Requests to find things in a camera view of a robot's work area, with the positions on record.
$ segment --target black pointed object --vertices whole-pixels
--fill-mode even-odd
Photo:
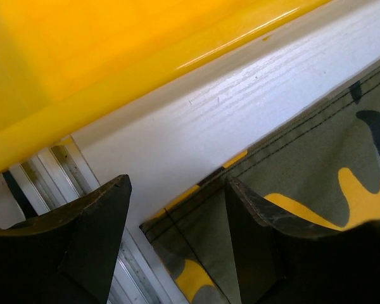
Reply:
[[[39,217],[0,229],[1,303],[106,303],[129,207],[121,175]]]
[[[235,178],[227,179],[225,201],[242,304],[380,303],[380,221],[345,232],[307,226],[307,221],[270,206]],[[259,228],[251,229],[250,219]],[[263,228],[272,231],[271,252],[285,279],[262,294],[259,284],[265,273],[257,271],[256,264],[270,259],[258,260],[264,256],[250,248],[256,247]],[[236,252],[243,252],[243,258]],[[248,273],[247,282],[243,271]],[[272,275],[267,279],[273,282]]]

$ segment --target camouflage fabric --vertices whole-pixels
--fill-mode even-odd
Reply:
[[[333,96],[141,226],[190,303],[240,303],[224,203],[227,176],[333,229],[380,219],[380,67]]]

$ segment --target yellow plastic surface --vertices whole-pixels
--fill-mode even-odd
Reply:
[[[0,0],[0,171],[330,0]]]

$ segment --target yellow stripe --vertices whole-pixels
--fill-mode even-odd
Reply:
[[[349,204],[349,222],[343,230],[351,229],[368,220],[380,220],[380,190],[371,193],[349,168],[338,172],[339,186]]]
[[[238,160],[244,158],[246,155],[248,155],[248,150],[245,150],[245,151],[242,151],[240,152],[240,154],[238,154],[237,156],[235,156],[234,158],[231,158],[229,161],[227,161],[225,164],[223,164],[222,166],[227,169],[228,167],[232,166],[233,164],[235,164]]]
[[[155,214],[150,220],[157,219],[158,217],[161,217],[165,210],[172,209],[176,204],[180,203],[184,199],[186,199],[188,196],[190,196],[192,193],[196,192],[200,187],[198,185],[194,185],[190,189],[188,189],[186,192],[182,193],[178,197],[176,197],[173,201],[171,201],[164,209],[161,209],[157,214]]]
[[[302,219],[305,219],[311,223],[315,223],[317,225],[321,225],[335,230],[341,230],[341,227],[338,227],[330,221],[317,215],[315,212],[308,209],[299,201],[295,201],[280,193],[270,193],[265,196],[265,199],[279,206],[280,208],[283,208],[286,211],[294,215],[297,215],[298,217],[301,217]]]
[[[192,260],[186,260],[182,274],[175,281],[190,303],[200,288],[206,285],[214,286],[205,270]]]

